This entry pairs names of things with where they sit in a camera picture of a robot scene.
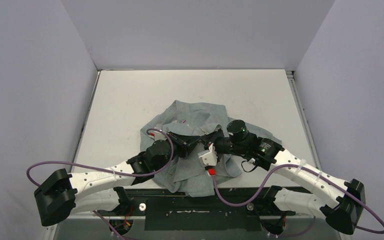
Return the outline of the grey zip-up jacket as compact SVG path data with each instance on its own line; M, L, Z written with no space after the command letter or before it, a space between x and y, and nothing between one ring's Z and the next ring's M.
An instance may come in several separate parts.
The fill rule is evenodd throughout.
M203 136L221 129L228 136L226 127L233 118L228 116L224 105L212 103L186 103L175 100L163 113L155 116L140 130L140 150L145 151L154 140L146 131L150 128L168 128L170 131L186 136ZM182 192L191 197L214 195L214 184L198 153L204 151L202 143L195 144L185 157L174 156L170 165L157 173L153 181L170 192Z

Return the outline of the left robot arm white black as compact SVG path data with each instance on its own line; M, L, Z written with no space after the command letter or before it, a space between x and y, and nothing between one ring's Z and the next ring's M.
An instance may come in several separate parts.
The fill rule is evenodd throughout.
M151 180L174 158L189 156L200 142L200 136L167 132L146 150L120 164L107 168L79 164L78 167L86 169L80 173L69 173L64 168L55 170L34 191L41 225L49 227L71 214L95 210L125 214L130 207L125 186Z

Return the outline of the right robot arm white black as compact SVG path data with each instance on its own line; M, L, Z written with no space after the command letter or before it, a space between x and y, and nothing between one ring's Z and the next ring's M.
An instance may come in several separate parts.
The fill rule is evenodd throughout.
M297 158L276 141L249 132L243 120L231 121L227 132L227 137L221 129L200 137L212 156L242 157L255 167L281 175L308 191L275 187L262 201L267 213L303 213L324 219L340 233L352 235L355 232L366 202L362 182L330 176Z

